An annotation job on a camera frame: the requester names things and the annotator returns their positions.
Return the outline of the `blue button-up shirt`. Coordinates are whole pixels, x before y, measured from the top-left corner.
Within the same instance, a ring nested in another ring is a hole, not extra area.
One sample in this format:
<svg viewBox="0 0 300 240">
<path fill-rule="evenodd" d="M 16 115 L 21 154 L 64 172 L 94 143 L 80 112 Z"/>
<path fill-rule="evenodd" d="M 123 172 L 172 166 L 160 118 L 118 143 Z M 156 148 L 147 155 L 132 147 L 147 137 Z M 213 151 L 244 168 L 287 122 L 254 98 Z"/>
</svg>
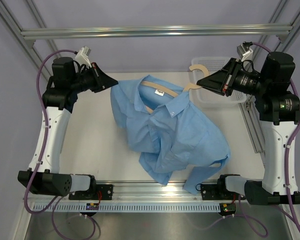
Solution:
<svg viewBox="0 0 300 240">
<path fill-rule="evenodd" d="M 183 189 L 196 194 L 197 185 L 220 171 L 231 150 L 221 130 L 190 100 L 189 91 L 147 75 L 121 80 L 110 90 L 114 120 L 124 128 L 139 163 L 158 183 L 192 166 Z"/>
</svg>

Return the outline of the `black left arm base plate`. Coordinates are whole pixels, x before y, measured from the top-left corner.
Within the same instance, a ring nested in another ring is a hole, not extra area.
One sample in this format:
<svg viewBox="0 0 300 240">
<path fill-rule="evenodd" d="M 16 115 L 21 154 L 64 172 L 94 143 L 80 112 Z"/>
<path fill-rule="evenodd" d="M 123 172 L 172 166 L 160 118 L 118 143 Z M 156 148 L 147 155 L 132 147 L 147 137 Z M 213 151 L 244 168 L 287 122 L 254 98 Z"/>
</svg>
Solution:
<svg viewBox="0 0 300 240">
<path fill-rule="evenodd" d="M 112 184 L 97 184 L 93 183 L 92 186 L 85 191 L 76 191 L 74 194 L 70 194 L 69 200 L 83 200 L 83 201 L 111 201 L 113 197 Z"/>
</svg>

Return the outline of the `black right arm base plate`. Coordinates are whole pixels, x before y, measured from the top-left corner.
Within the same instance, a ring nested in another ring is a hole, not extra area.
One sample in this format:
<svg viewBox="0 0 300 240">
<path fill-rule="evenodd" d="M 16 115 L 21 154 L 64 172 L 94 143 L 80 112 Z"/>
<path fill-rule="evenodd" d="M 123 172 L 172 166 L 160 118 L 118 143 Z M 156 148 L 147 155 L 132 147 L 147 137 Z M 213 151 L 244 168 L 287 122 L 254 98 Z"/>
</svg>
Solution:
<svg viewBox="0 0 300 240">
<path fill-rule="evenodd" d="M 200 193 L 203 200 L 233 200 L 234 194 L 218 184 L 201 184 Z"/>
</svg>

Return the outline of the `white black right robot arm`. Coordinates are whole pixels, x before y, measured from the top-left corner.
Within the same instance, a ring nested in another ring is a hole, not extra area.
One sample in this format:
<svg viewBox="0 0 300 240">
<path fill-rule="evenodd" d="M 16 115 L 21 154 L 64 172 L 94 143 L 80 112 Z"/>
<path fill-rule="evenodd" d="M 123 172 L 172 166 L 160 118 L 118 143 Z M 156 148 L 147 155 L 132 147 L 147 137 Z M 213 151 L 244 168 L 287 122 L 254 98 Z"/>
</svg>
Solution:
<svg viewBox="0 0 300 240">
<path fill-rule="evenodd" d="M 272 51 L 260 72 L 247 71 L 244 62 L 231 58 L 219 71 L 198 80 L 197 85 L 222 96 L 233 91 L 255 97 L 265 140 L 262 180 L 226 174 L 218 179 L 216 192 L 223 199 L 233 193 L 251 205 L 300 205 L 295 177 L 294 132 L 300 125 L 300 99 L 288 90 L 295 70 L 291 55 Z"/>
</svg>

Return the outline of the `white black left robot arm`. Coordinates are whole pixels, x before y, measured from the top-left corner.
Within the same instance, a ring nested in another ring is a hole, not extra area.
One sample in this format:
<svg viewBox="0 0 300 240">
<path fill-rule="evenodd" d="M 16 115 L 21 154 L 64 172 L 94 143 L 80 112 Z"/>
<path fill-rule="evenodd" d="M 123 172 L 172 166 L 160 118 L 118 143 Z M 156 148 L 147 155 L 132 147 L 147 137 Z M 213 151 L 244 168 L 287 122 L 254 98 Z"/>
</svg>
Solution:
<svg viewBox="0 0 300 240">
<path fill-rule="evenodd" d="M 98 93 L 118 84 L 96 63 L 78 63 L 71 57 L 56 58 L 53 75 L 40 99 L 43 102 L 41 130 L 33 158 L 17 179 L 32 194 L 64 197 L 80 192 L 90 200 L 97 195 L 94 176 L 60 173 L 60 155 L 69 119 L 78 95 Z"/>
</svg>

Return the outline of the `beige wooden clothes hanger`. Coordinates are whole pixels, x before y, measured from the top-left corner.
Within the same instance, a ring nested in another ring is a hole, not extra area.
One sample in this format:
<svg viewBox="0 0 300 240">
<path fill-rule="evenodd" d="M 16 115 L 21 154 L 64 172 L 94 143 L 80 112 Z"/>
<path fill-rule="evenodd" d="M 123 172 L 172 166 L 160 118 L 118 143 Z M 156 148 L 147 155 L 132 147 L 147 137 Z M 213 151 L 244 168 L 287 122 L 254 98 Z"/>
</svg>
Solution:
<svg viewBox="0 0 300 240">
<path fill-rule="evenodd" d="M 200 71 L 204 77 L 210 75 L 208 69 L 204 65 L 200 64 L 191 65 L 187 72 L 187 77 L 185 72 L 151 72 L 151 75 L 154 75 L 155 77 L 168 77 L 174 84 L 176 81 L 177 83 L 181 83 L 183 92 L 190 92 L 201 88 L 199 85 L 195 84 L 193 74 L 191 73 L 197 70 Z M 161 83 L 152 82 L 150 80 L 142 80 L 140 84 L 154 89 L 154 93 L 160 97 L 169 96 L 171 98 L 176 98 L 179 95 L 171 87 L 167 87 Z"/>
</svg>

